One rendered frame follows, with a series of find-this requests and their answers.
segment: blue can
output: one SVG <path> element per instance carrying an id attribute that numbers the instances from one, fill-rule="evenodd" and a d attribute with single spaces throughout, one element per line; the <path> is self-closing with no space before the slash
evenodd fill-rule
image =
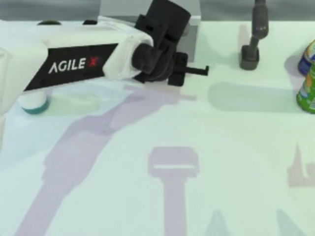
<path id="1" fill-rule="evenodd" d="M 312 63 L 315 62 L 315 40 L 305 49 L 302 58 L 298 64 L 298 70 L 304 76 L 307 76 Z"/>

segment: black base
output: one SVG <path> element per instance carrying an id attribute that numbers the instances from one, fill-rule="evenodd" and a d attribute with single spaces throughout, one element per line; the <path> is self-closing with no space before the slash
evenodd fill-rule
<path id="1" fill-rule="evenodd" d="M 240 67 L 243 70 L 255 70 L 259 63 L 259 49 L 257 48 L 255 58 L 247 57 L 248 45 L 243 45 L 240 54 Z"/>

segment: green can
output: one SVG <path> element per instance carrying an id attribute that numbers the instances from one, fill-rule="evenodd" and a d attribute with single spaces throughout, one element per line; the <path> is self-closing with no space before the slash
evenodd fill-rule
<path id="1" fill-rule="evenodd" d="M 296 101 L 304 111 L 315 114 L 315 63 L 311 65 Z"/>

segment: background wall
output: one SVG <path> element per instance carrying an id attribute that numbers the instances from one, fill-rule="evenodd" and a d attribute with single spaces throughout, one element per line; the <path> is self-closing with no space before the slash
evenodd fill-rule
<path id="1" fill-rule="evenodd" d="M 200 0 L 203 20 L 249 20 L 254 0 Z M 315 20 L 314 0 L 267 0 L 271 20 Z M 100 0 L 0 0 L 4 20 L 95 19 Z"/>

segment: red letter x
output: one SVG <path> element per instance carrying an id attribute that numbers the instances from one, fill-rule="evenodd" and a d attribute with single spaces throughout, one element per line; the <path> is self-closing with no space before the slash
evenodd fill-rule
<path id="1" fill-rule="evenodd" d="M 90 57 L 89 67 L 96 66 L 97 57 Z"/>

